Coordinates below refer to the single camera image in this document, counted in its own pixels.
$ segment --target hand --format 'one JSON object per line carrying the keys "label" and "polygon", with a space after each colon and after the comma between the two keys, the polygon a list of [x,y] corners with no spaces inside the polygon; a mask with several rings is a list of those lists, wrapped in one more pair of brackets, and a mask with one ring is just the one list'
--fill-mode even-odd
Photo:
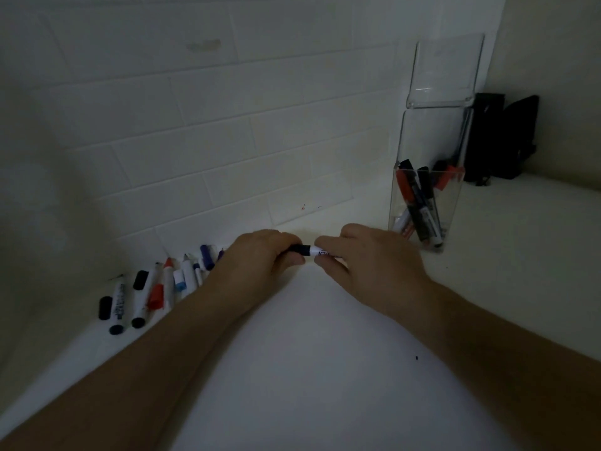
{"label": "hand", "polygon": [[277,278],[288,267],[305,263],[302,255],[285,252],[294,243],[302,242],[295,235],[276,230],[241,235],[215,264],[203,289],[230,301],[244,314],[269,297]]}
{"label": "hand", "polygon": [[417,247],[391,231],[348,224],[340,237],[320,236],[315,245],[346,262],[315,257],[326,274],[358,301],[394,319],[420,307],[433,285]]}

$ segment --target tile wall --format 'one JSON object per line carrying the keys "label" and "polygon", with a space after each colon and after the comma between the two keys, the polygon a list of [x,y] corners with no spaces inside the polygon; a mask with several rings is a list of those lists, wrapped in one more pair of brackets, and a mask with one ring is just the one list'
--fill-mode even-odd
{"label": "tile wall", "polygon": [[481,85],[503,4],[0,0],[8,111],[36,133],[3,141],[3,245],[33,231],[52,278],[98,280],[353,199],[392,166],[416,41],[486,33]]}

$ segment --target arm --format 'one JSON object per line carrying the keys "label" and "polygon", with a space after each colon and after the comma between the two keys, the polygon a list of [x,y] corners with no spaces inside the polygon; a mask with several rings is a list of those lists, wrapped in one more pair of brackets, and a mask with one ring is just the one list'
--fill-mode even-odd
{"label": "arm", "polygon": [[601,363],[533,334],[433,282],[399,235],[360,225],[316,245],[316,263],[360,302],[430,348],[515,438],[601,449]]}
{"label": "arm", "polygon": [[201,288],[11,432],[0,450],[151,449],[222,333],[269,297],[286,268],[304,263],[282,253],[300,242],[274,230],[240,236]]}

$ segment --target left hand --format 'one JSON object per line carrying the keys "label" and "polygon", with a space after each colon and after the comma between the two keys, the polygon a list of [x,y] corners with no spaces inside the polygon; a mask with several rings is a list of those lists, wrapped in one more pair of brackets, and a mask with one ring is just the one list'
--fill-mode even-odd
{"label": "left hand", "polygon": [[205,280],[202,289],[231,303],[240,314],[265,301],[277,278],[304,256],[287,252],[298,236],[276,230],[243,234],[229,247]]}

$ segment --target forearm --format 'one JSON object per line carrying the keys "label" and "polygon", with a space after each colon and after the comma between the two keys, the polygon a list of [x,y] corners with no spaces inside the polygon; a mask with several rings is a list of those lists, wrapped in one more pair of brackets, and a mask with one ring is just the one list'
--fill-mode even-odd
{"label": "forearm", "polygon": [[238,316],[200,288],[13,431],[0,450],[151,448],[200,363]]}
{"label": "forearm", "polygon": [[398,321],[515,436],[545,449],[601,448],[601,363],[438,284],[413,319]]}

